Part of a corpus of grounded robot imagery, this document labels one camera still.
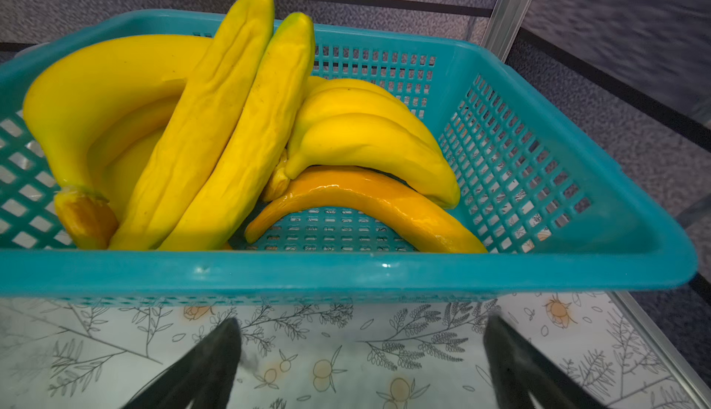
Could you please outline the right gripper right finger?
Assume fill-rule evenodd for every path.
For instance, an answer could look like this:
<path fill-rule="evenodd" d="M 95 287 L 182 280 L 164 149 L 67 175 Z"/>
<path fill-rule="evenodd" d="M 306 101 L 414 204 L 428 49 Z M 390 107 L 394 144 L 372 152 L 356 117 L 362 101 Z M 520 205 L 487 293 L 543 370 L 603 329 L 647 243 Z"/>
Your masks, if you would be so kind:
<path fill-rule="evenodd" d="M 555 366 L 501 316 L 491 316 L 483 345 L 500 408 L 597 408 L 592 395 Z"/>

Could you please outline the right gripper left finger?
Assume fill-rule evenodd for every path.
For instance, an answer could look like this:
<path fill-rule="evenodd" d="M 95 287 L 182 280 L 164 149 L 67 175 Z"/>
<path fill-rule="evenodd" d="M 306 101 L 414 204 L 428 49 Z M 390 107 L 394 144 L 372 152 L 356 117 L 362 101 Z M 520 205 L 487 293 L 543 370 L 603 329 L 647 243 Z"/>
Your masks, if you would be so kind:
<path fill-rule="evenodd" d="M 242 356 L 242 332 L 225 319 L 126 403 L 127 408 L 225 408 Z"/>

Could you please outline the yellow banana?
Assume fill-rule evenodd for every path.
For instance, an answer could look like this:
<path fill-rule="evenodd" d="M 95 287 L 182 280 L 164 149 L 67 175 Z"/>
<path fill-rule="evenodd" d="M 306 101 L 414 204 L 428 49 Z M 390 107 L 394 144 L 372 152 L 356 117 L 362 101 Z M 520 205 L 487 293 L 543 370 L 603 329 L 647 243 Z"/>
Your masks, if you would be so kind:
<path fill-rule="evenodd" d="M 312 19 L 289 14 L 268 44 L 218 164 L 159 251 L 216 250 L 239 229 L 291 136 L 314 58 Z"/>
<path fill-rule="evenodd" d="M 236 127 L 273 29 L 273 0 L 233 4 L 187 77 L 110 249 L 151 250 L 172 232 Z"/>

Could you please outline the banana bunch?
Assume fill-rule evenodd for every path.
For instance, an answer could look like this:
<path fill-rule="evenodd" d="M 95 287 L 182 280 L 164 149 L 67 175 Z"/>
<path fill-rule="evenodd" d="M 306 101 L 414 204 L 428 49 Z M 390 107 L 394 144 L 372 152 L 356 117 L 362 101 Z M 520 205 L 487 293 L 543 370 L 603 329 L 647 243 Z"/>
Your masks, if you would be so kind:
<path fill-rule="evenodd" d="M 270 202 L 311 166 L 358 166 L 397 177 L 442 206 L 460 188 L 433 133 L 386 90 L 358 79 L 309 77 L 292 135 L 262 192 Z"/>
<path fill-rule="evenodd" d="M 59 185 L 57 216 L 77 247 L 107 249 L 209 43 L 181 35 L 107 40 L 60 59 L 31 84 L 24 120 Z"/>

